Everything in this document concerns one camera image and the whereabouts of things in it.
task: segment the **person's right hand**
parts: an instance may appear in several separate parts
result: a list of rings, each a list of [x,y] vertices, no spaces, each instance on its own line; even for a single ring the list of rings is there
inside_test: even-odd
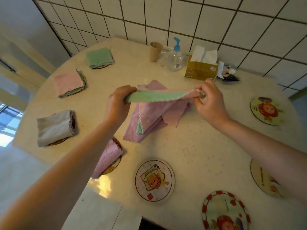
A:
[[[194,104],[198,113],[214,128],[231,120],[228,115],[222,92],[217,88],[212,79],[207,79],[201,85],[197,85],[195,88],[201,89],[205,92],[207,100],[203,104],[199,97],[194,98]]]

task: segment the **folded gray cloth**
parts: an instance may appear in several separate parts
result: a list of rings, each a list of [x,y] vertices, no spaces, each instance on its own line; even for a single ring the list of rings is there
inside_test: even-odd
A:
[[[39,147],[75,135],[75,129],[72,127],[72,111],[65,110],[49,117],[37,119],[37,128]]]

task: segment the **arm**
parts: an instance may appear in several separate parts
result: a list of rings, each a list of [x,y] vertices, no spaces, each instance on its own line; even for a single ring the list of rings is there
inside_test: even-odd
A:
[[[61,229],[83,192],[103,150],[126,119],[136,91],[129,85],[110,95],[105,119],[43,174],[5,213],[0,229]]]
[[[225,109],[223,95],[214,81],[206,80],[196,88],[201,88],[207,95],[205,104],[199,98],[194,98],[199,114],[307,204],[307,154],[232,120]]]

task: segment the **paper cup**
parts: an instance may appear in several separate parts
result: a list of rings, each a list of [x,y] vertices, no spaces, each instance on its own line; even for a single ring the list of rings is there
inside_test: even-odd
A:
[[[151,42],[150,43],[150,55],[149,59],[152,62],[157,62],[159,58],[159,54],[163,49],[163,45],[159,42]]]

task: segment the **brown tissue box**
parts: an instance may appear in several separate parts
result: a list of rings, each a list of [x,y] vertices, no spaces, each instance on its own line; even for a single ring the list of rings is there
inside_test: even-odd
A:
[[[196,80],[206,80],[207,78],[214,79],[217,76],[218,64],[206,64],[197,61],[190,61],[192,55],[189,56],[187,70],[185,72],[185,77],[193,78]]]

